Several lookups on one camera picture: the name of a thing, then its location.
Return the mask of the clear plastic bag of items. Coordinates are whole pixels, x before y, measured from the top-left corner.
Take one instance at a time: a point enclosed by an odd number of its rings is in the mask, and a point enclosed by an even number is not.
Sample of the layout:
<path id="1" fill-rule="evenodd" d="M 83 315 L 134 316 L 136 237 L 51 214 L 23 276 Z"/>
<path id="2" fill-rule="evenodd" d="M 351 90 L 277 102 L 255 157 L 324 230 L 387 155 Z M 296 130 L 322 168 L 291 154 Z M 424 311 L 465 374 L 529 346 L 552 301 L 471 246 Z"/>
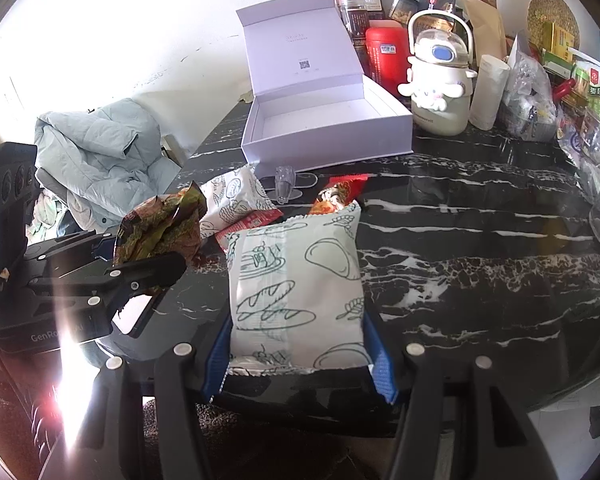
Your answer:
<path id="1" fill-rule="evenodd" d="M 515 37 L 507 65 L 510 71 L 498 109 L 498 120 L 514 138 L 552 142 L 557 130 L 553 91 L 543 66 L 531 55 L 525 32 Z"/>

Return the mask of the round woven placemat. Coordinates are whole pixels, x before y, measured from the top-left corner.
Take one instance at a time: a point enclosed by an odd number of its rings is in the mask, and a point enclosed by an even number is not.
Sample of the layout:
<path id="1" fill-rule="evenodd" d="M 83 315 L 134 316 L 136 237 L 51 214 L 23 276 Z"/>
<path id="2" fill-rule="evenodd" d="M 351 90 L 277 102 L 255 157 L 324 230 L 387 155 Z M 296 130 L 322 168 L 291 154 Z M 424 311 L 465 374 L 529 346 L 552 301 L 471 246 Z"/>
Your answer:
<path id="1" fill-rule="evenodd" d="M 573 36 L 573 47 L 580 47 L 580 28 L 576 17 L 564 0 L 530 0 L 527 9 L 529 41 L 541 47 L 543 24 L 555 23 Z"/>

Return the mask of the white cartoon water bottle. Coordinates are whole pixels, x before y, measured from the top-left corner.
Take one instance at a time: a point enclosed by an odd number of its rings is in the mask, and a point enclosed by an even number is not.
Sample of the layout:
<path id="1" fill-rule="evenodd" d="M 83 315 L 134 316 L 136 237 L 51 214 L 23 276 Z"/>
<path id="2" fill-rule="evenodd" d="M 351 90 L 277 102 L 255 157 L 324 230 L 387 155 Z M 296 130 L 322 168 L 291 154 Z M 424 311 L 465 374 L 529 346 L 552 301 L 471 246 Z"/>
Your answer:
<path id="1" fill-rule="evenodd" d="M 437 28 L 415 34 L 416 22 L 425 16 L 457 22 L 467 38 Z M 474 36 L 461 18 L 441 10 L 415 13 L 407 24 L 407 36 L 410 67 L 398 91 L 411 100 L 414 122 L 420 128 L 438 136 L 457 136 L 467 127 L 477 77 L 470 67 L 474 59 Z"/>

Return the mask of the white paper roll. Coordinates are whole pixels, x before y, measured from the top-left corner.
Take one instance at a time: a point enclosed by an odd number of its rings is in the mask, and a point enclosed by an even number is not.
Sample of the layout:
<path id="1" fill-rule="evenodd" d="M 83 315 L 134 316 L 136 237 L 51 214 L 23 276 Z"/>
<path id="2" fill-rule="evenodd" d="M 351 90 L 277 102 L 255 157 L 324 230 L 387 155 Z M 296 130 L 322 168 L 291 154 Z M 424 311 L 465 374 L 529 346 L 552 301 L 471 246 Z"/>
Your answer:
<path id="1" fill-rule="evenodd" d="M 508 81 L 507 63 L 490 54 L 480 58 L 474 96 L 469 109 L 469 122 L 480 130 L 490 130 L 495 122 Z"/>

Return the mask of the red snack packet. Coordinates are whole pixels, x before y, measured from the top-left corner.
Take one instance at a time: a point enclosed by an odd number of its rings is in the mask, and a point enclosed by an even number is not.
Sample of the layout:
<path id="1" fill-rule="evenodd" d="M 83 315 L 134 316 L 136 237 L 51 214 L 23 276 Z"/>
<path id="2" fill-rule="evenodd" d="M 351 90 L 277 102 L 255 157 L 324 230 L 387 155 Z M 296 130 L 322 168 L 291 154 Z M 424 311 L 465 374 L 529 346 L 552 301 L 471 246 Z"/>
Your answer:
<path id="1" fill-rule="evenodd" d="M 277 208 L 256 210 L 250 212 L 250 214 L 247 214 L 244 218 L 239 219 L 227 228 L 222 229 L 220 232 L 215 233 L 214 238 L 218 245 L 226 252 L 230 234 L 243 230 L 260 228 L 260 226 L 268 226 L 282 217 L 283 213 Z"/>

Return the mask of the light blue puffer jacket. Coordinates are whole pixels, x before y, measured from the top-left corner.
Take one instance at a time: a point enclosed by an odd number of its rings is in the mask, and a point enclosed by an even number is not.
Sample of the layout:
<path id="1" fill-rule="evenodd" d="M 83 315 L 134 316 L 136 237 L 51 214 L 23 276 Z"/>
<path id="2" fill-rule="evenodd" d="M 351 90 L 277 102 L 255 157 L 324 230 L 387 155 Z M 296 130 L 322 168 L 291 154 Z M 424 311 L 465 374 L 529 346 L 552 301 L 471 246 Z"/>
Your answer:
<path id="1" fill-rule="evenodd" d="M 91 113 L 45 113 L 35 124 L 36 176 L 84 231 L 105 232 L 166 192 L 181 167 L 163 154 L 158 122 L 124 99 Z"/>

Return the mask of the white bread-print snack pack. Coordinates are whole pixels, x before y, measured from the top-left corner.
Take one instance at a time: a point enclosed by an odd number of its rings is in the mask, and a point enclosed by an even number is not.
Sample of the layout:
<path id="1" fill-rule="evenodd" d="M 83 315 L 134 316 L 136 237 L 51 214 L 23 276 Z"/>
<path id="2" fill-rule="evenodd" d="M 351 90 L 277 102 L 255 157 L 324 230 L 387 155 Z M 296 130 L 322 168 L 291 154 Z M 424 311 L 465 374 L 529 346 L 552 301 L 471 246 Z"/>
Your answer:
<path id="1" fill-rule="evenodd" d="M 356 250 L 361 207 L 306 214 L 230 234 L 230 374 L 366 367 Z"/>

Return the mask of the red cartoon candy packet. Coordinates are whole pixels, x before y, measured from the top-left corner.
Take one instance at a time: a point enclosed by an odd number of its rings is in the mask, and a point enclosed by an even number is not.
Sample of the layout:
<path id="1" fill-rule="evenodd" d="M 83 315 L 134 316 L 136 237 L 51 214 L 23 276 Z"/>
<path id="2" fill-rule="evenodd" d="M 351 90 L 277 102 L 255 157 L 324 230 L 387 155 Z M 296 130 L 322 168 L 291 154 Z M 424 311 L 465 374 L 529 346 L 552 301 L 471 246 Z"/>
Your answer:
<path id="1" fill-rule="evenodd" d="M 343 210 L 363 192 L 368 174 L 348 174 L 331 177 L 317 194 L 309 214 L 333 214 Z"/>

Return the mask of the white open gift box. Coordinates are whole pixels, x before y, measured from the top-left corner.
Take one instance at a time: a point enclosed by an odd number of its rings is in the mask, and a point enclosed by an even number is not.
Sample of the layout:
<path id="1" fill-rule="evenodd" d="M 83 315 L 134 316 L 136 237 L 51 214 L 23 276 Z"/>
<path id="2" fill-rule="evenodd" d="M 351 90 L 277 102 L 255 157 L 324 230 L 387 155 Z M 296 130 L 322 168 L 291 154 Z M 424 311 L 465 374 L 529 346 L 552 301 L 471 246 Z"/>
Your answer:
<path id="1" fill-rule="evenodd" d="M 242 152 L 258 176 L 411 153 L 411 112 L 364 75 L 334 0 L 271 0 L 237 16 L 253 91 Z"/>

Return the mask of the brown green crinkled snack bag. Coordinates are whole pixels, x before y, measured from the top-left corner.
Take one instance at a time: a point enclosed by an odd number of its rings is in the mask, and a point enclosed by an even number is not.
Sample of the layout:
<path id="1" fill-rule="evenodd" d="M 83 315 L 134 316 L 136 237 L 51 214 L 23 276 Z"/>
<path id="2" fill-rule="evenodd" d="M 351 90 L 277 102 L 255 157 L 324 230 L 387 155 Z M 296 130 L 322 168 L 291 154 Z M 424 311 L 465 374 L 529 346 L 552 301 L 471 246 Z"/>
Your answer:
<path id="1" fill-rule="evenodd" d="M 207 200 L 193 181 L 177 193 L 157 195 L 121 221 L 114 243 L 114 265 L 176 252 L 192 266 L 202 244 L 200 222 Z"/>

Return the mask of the brown-lid tilted jar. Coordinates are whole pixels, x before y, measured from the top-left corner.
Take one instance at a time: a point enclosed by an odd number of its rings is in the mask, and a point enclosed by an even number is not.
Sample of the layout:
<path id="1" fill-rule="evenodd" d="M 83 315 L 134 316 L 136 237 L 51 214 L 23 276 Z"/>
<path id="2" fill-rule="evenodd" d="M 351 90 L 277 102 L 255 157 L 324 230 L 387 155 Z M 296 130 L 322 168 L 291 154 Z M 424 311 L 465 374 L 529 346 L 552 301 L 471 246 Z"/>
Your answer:
<path id="1" fill-rule="evenodd" d="M 418 11 L 418 0 L 393 0 L 388 17 L 406 27 L 411 17 Z"/>

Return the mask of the red cylindrical tin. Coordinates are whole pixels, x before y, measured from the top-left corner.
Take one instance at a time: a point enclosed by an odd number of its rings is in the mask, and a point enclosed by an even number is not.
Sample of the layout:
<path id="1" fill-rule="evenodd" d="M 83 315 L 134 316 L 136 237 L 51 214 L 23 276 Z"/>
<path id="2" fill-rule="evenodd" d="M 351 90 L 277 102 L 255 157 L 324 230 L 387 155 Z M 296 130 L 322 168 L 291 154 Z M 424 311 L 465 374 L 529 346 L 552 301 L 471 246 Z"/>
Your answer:
<path id="1" fill-rule="evenodd" d="M 370 21 L 365 33 L 365 45 L 370 78 L 400 98 L 398 87 L 406 81 L 406 72 L 410 67 L 406 29 L 391 20 Z"/>

